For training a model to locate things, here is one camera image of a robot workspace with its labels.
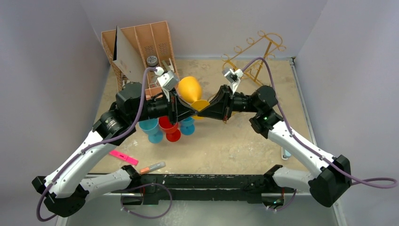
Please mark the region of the yellow wine glass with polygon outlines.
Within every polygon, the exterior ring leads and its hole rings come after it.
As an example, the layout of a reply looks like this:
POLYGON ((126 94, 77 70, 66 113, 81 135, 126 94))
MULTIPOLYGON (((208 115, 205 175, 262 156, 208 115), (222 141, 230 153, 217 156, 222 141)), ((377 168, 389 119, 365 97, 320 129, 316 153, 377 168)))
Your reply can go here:
POLYGON ((178 84, 178 93, 185 102, 198 112, 210 105, 207 100, 202 98, 202 87, 195 77, 188 76, 181 79, 178 84))

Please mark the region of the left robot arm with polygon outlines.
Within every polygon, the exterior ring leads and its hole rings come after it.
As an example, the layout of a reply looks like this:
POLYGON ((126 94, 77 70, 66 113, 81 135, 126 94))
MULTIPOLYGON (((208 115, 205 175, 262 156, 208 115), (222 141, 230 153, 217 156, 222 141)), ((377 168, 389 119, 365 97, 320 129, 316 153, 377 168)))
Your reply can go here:
POLYGON ((54 216, 69 217, 85 203, 114 191, 136 192, 143 187, 140 173, 125 165, 113 173, 88 179, 87 174, 110 151, 136 131, 139 121, 168 117, 171 123, 197 114, 172 89, 150 100, 139 82, 127 83, 116 94, 110 109, 93 125, 81 146, 53 173, 38 176, 32 181, 40 193, 40 205, 54 216))

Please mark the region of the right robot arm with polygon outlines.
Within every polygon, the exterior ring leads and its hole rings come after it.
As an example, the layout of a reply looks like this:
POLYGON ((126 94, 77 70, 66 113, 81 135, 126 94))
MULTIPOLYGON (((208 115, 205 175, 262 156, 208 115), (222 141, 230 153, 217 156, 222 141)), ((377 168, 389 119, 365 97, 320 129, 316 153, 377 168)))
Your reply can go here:
POLYGON ((267 85, 259 87, 252 95, 233 93, 222 85, 210 104, 199 111, 200 117, 227 120, 232 112, 252 112, 253 130, 264 138, 280 145, 307 168, 307 172, 279 166, 264 179, 265 188, 271 192, 281 187, 308 191, 321 205, 331 207, 351 186, 350 161, 323 151, 297 134, 273 109, 278 104, 275 90, 267 85))

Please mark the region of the blue wine glass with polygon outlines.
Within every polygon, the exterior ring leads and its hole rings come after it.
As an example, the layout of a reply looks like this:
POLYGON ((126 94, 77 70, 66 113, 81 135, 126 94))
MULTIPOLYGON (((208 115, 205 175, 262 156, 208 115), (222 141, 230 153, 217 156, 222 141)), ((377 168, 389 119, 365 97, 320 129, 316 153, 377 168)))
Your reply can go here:
POLYGON ((160 130, 158 119, 140 121, 139 128, 147 134, 150 143, 158 144, 163 140, 163 132, 160 130))
POLYGON ((195 132, 194 121, 192 117, 180 121, 180 131, 183 135, 189 136, 195 132))

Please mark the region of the red wine glass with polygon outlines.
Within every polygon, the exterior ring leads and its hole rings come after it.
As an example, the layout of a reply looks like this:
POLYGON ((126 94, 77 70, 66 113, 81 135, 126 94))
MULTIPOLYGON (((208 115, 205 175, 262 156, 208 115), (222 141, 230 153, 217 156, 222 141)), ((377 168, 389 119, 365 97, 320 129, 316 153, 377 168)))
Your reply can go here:
POLYGON ((177 142, 181 138, 178 124, 172 124, 167 116, 159 117, 158 123, 160 129, 165 133, 167 141, 177 142))

